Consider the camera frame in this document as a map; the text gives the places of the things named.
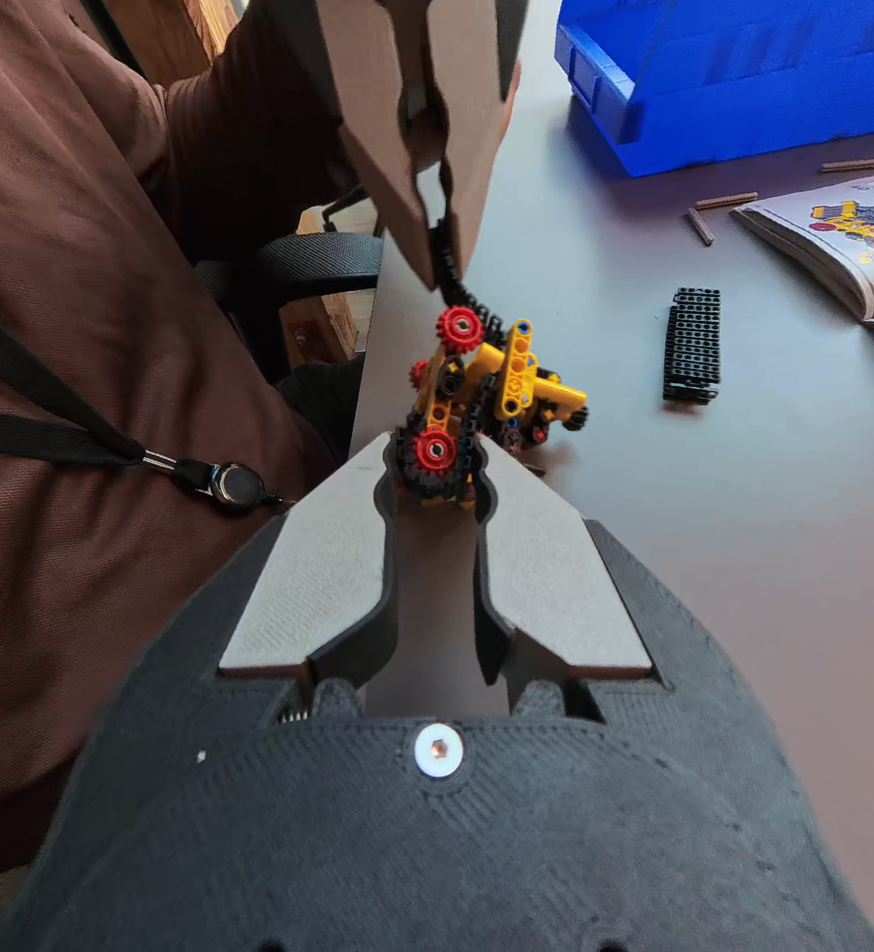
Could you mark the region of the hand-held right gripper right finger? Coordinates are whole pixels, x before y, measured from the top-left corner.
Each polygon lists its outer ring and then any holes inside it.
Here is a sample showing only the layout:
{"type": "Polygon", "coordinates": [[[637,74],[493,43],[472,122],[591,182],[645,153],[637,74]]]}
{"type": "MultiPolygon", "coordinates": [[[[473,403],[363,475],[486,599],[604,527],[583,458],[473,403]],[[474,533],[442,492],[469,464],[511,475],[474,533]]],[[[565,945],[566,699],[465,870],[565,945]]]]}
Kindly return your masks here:
{"type": "Polygon", "coordinates": [[[478,438],[474,631],[486,684],[637,680],[652,660],[583,515],[478,438]]]}

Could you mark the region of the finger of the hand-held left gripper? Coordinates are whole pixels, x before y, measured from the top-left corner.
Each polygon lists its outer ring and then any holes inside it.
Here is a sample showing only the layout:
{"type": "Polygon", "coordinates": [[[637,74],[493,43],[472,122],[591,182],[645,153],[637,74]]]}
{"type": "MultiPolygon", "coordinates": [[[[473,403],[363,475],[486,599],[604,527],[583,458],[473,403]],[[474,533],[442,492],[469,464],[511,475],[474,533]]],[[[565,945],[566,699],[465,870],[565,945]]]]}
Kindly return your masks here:
{"type": "Polygon", "coordinates": [[[402,128],[405,81],[391,13],[374,1],[316,6],[348,159],[408,266],[433,291],[428,216],[402,128]]]}
{"type": "Polygon", "coordinates": [[[506,89],[500,85],[495,3],[431,2],[428,14],[433,82],[443,107],[440,168],[444,217],[458,273],[474,253],[502,141],[506,89]]]}

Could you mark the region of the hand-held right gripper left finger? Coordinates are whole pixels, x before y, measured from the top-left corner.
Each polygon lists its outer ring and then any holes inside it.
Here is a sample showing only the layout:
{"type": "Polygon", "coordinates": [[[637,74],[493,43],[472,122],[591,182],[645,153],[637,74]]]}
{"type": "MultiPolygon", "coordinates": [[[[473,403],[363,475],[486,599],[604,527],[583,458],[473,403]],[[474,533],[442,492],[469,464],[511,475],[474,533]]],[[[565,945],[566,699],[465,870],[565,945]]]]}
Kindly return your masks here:
{"type": "Polygon", "coordinates": [[[222,674],[361,688],[385,667],[398,641],[393,443],[380,434],[288,511],[222,674]]]}

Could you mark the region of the black lego track strip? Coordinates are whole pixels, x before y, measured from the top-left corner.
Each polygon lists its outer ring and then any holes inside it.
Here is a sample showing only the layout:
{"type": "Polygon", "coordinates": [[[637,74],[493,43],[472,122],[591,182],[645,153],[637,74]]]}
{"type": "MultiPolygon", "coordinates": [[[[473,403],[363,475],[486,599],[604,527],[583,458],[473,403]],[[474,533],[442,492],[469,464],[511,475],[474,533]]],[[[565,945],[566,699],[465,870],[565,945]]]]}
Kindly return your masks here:
{"type": "Polygon", "coordinates": [[[476,501],[479,436],[493,429],[493,401],[502,368],[502,321],[469,292],[455,265],[444,220],[430,231],[431,260],[444,309],[437,347],[408,378],[416,396],[396,429],[395,461],[403,489],[423,505],[476,501]]]}
{"type": "Polygon", "coordinates": [[[669,307],[662,397],[706,406],[721,384],[721,292],[680,288],[669,307]]]}

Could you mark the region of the yellow lego bulldozer model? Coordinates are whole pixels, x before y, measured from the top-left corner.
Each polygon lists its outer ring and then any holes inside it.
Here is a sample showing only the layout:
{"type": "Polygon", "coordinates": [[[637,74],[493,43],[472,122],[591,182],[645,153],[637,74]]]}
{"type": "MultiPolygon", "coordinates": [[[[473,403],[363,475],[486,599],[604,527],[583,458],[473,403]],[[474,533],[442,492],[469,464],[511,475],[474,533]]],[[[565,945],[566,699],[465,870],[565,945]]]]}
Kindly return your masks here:
{"type": "Polygon", "coordinates": [[[425,505],[468,508],[481,438],[519,457],[543,445],[554,423],[582,429],[587,397],[540,365],[525,319],[504,328],[478,303],[453,303],[438,317],[435,335],[431,356],[408,373],[415,398],[395,431],[396,477],[425,505]]]}

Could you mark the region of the lego instruction booklet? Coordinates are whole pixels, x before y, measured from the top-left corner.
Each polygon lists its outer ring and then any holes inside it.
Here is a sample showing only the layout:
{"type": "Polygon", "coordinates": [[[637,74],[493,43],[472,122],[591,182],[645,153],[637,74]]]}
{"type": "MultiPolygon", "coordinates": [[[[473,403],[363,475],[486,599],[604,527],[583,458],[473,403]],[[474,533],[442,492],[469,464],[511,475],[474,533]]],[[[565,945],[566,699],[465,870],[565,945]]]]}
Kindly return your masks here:
{"type": "Polygon", "coordinates": [[[874,176],[750,202],[732,214],[874,328],[874,176]]]}

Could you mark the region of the person's left hand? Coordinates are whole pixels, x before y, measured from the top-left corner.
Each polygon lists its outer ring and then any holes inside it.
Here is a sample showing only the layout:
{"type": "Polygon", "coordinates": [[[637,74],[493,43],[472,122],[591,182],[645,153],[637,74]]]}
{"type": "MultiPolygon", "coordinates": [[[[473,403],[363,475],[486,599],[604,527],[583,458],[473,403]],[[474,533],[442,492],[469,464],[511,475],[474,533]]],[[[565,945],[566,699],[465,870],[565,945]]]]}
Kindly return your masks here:
{"type": "Polygon", "coordinates": [[[401,103],[402,136],[407,146],[413,174],[439,167],[444,160],[447,115],[440,96],[411,89],[401,103]]]}

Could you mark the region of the blue plastic bin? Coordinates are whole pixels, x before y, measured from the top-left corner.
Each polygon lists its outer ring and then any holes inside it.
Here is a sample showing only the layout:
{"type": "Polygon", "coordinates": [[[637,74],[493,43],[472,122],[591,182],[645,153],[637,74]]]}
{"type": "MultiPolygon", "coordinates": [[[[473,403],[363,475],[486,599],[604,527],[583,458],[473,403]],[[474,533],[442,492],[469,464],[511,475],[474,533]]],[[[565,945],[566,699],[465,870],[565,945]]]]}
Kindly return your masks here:
{"type": "Polygon", "coordinates": [[[874,133],[874,1],[565,1],[554,57],[631,177],[874,133]]]}

